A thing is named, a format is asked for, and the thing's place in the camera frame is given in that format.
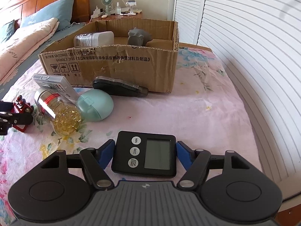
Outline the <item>black digital timer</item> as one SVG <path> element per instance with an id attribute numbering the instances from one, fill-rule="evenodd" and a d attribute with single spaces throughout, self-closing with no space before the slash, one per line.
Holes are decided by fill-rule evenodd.
<path id="1" fill-rule="evenodd" d="M 176 176 L 176 138 L 173 135 L 120 131 L 111 169 L 131 176 Z"/>

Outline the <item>fish oil capsule bottle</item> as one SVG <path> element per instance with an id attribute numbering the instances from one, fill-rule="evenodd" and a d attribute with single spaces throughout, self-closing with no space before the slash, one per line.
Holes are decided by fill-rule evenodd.
<path id="1" fill-rule="evenodd" d="M 40 114 L 59 136 L 69 136 L 79 129 L 82 123 L 80 110 L 59 92 L 40 87 L 35 92 L 34 100 Z"/>

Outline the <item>mint green oval case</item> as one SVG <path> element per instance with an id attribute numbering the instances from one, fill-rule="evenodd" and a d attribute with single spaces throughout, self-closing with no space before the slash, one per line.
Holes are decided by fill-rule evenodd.
<path id="1" fill-rule="evenodd" d="M 96 122 L 106 119 L 112 113 L 114 102 L 106 92 L 91 89 L 79 96 L 76 106 L 85 121 Z"/>

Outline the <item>black correction tape dispenser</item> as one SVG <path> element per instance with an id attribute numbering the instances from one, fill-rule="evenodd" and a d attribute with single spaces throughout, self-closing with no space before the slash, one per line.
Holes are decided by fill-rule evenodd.
<path id="1" fill-rule="evenodd" d="M 146 87 L 107 76 L 97 76 L 92 82 L 92 87 L 114 96 L 145 97 L 148 95 Z"/>

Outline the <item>white plastic bottle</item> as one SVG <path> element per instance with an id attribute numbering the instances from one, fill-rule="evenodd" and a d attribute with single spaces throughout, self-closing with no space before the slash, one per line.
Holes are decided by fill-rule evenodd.
<path id="1" fill-rule="evenodd" d="M 102 47 L 114 44 L 112 31 L 85 33 L 74 37 L 74 47 Z"/>

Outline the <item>grey rubber animal toy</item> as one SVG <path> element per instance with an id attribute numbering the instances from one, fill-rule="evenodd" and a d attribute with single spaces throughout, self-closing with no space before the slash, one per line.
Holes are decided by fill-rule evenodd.
<path id="1" fill-rule="evenodd" d="M 128 45 L 145 47 L 152 39 L 153 37 L 150 33 L 137 27 L 128 32 Z"/>

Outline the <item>blue bed sheet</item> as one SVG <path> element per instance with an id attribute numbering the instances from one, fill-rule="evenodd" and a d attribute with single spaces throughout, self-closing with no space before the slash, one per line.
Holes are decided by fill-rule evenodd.
<path id="1" fill-rule="evenodd" d="M 34 46 L 33 50 L 26 53 L 27 58 L 21 58 L 20 63 L 16 63 L 13 68 L 6 74 L 6 76 L 1 80 L 1 99 L 9 91 L 9 89 L 14 85 L 14 83 L 39 59 L 38 55 L 47 48 L 50 44 L 66 36 L 78 31 L 86 23 L 73 22 L 67 29 L 56 31 L 52 33 L 52 36 L 47 36 L 46 39 L 42 40 L 39 46 Z"/>

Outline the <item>pink floral table cloth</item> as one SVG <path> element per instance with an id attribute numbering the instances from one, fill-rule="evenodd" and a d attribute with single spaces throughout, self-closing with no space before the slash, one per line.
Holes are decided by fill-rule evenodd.
<path id="1" fill-rule="evenodd" d="M 58 149 L 78 153 L 116 139 L 120 131 L 168 134 L 192 149 L 213 154 L 235 150 L 260 168 L 258 149 L 244 103 L 212 52 L 180 48 L 170 94 L 114 96 L 114 109 L 104 120 L 83 122 L 68 137 L 57 135 L 38 110 L 25 132 L 14 128 L 1 136 L 1 223 L 14 220 L 7 195 L 10 187 Z"/>

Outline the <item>white playing card box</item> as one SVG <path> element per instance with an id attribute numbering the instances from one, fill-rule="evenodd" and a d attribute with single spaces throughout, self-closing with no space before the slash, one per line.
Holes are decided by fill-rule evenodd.
<path id="1" fill-rule="evenodd" d="M 44 75 L 44 74 L 34 74 L 32 79 L 40 86 L 47 87 L 52 90 L 56 90 L 61 95 L 76 101 L 79 97 L 77 92 L 74 90 L 72 85 L 68 82 L 64 76 L 55 75 Z"/>

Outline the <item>pink folded quilt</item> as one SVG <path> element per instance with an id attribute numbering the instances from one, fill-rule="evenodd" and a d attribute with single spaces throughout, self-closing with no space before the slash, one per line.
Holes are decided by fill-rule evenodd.
<path id="1" fill-rule="evenodd" d="M 59 26 L 57 18 L 51 18 L 36 24 L 20 27 L 12 37 L 1 47 L 1 80 L 13 68 L 20 63 L 21 58 L 27 58 L 26 53 L 39 46 L 47 36 L 52 36 Z"/>

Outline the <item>large blue pillow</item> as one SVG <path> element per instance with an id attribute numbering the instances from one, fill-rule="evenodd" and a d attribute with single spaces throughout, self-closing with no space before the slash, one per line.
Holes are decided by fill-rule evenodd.
<path id="1" fill-rule="evenodd" d="M 67 29 L 71 25 L 73 4 L 74 0 L 57 0 L 24 18 L 21 21 L 20 27 L 27 27 L 51 18 L 57 18 L 59 22 L 57 31 Z"/>

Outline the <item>white louvered closet doors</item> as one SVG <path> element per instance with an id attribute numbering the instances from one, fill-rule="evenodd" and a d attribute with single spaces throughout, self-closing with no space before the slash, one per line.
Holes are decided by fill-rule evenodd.
<path id="1" fill-rule="evenodd" d="M 209 47 L 249 115 L 267 176 L 300 193 L 300 0 L 174 0 L 180 41 Z"/>

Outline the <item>wooden nightstand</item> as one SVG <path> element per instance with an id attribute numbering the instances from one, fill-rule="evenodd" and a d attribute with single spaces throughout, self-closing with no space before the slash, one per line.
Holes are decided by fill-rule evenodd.
<path id="1" fill-rule="evenodd" d="M 98 18 L 92 18 L 90 22 L 95 21 L 108 21 L 108 20 L 114 20 L 114 19 L 129 19 L 129 18 L 143 18 L 143 13 L 138 13 L 136 15 L 108 15 L 105 18 L 102 18 L 101 16 Z"/>

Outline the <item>clear spray bottle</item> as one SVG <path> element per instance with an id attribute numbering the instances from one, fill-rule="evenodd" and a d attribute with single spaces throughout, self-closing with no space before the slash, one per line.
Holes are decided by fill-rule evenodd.
<path id="1" fill-rule="evenodd" d="M 121 15 L 121 6 L 120 6 L 119 2 L 116 2 L 115 14 Z"/>

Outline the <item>small green desk fan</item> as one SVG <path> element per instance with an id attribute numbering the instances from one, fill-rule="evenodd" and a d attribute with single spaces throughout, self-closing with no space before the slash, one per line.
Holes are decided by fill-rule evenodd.
<path id="1" fill-rule="evenodd" d="M 112 10 L 113 0 L 102 0 L 102 4 L 105 6 L 105 15 L 110 15 Z"/>

